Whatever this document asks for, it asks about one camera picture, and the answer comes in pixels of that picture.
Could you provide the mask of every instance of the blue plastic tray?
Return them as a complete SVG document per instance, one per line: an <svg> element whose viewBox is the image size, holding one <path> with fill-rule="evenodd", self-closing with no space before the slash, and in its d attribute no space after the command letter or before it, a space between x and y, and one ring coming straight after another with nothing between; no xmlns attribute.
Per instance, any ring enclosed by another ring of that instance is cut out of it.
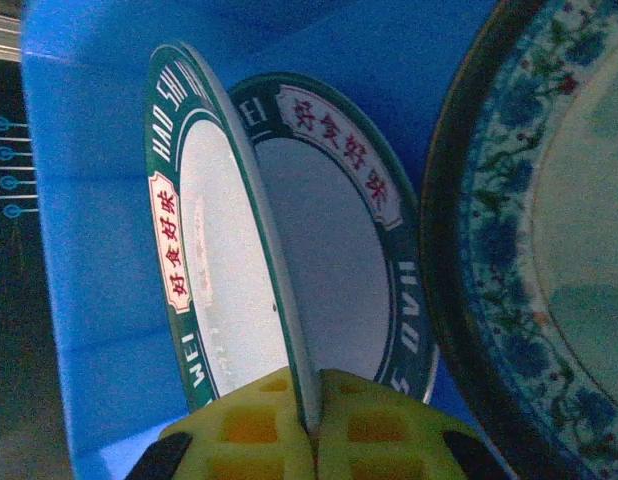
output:
<svg viewBox="0 0 618 480"><path fill-rule="evenodd" d="M380 127L417 189L446 90L494 3L30 2L25 96L79 478L123 478L162 426L187 414L148 201L151 52L183 40L227 88L280 70L333 85ZM472 422L446 369L438 381L432 404Z"/></svg>

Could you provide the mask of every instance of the blue and white porcelain plate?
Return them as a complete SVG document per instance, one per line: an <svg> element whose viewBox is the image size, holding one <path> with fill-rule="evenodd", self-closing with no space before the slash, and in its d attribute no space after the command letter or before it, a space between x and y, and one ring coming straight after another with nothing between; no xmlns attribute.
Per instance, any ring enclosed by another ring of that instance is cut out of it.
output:
<svg viewBox="0 0 618 480"><path fill-rule="evenodd" d="M512 5L474 45L432 143L432 317L525 478L618 479L618 1Z"/></svg>

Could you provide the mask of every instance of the floral pattern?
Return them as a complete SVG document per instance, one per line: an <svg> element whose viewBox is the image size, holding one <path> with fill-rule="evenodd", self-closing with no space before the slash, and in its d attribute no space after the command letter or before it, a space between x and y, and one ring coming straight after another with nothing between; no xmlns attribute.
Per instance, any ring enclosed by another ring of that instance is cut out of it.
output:
<svg viewBox="0 0 618 480"><path fill-rule="evenodd" d="M552 129L617 45L618 0L547 2L484 103L460 205L463 279L488 353L582 478L618 479L618 407L581 369L543 305L525 225Z"/></svg>

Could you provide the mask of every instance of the plate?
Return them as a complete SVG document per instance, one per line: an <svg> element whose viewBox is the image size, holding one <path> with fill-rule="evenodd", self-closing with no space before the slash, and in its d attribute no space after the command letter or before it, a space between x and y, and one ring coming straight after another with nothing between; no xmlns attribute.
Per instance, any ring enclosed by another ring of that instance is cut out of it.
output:
<svg viewBox="0 0 618 480"><path fill-rule="evenodd" d="M270 73L229 90L255 145L312 363L428 401L437 347L418 204L373 123L333 88Z"/></svg>
<svg viewBox="0 0 618 480"><path fill-rule="evenodd" d="M316 428L319 379L253 150L191 47L166 44L152 54L145 142L165 303L189 408L290 365L300 418Z"/></svg>
<svg viewBox="0 0 618 480"><path fill-rule="evenodd" d="M422 222L441 346L505 457L618 478L618 2L498 6L447 97Z"/></svg>

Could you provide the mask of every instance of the blue floral plate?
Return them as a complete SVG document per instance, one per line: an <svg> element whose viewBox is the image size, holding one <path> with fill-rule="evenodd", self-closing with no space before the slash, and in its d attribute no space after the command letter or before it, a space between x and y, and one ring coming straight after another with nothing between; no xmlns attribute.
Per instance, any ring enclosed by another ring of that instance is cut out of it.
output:
<svg viewBox="0 0 618 480"><path fill-rule="evenodd" d="M434 135L441 347L523 478L618 479L618 0L502 2Z"/></svg>

